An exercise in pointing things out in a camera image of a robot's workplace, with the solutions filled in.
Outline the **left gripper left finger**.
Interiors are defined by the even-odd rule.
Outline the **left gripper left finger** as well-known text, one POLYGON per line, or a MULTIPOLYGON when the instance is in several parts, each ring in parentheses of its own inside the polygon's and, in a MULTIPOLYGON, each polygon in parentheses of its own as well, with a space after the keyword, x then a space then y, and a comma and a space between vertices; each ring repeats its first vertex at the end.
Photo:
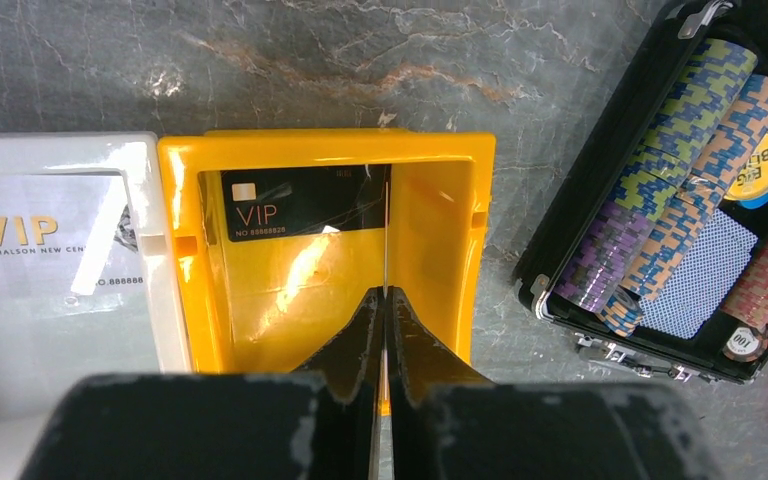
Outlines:
POLYGON ((302 479, 375 479, 383 382, 385 292, 369 289, 348 323, 296 371, 313 382, 292 436, 302 479))

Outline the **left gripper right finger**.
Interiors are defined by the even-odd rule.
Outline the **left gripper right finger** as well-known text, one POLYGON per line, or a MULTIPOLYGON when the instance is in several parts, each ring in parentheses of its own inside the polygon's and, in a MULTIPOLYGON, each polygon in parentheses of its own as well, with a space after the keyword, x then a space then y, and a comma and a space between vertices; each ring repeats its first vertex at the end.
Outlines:
POLYGON ((386 290, 385 346, 396 479, 442 479, 450 446, 446 394, 494 384, 423 323, 405 291, 386 290))

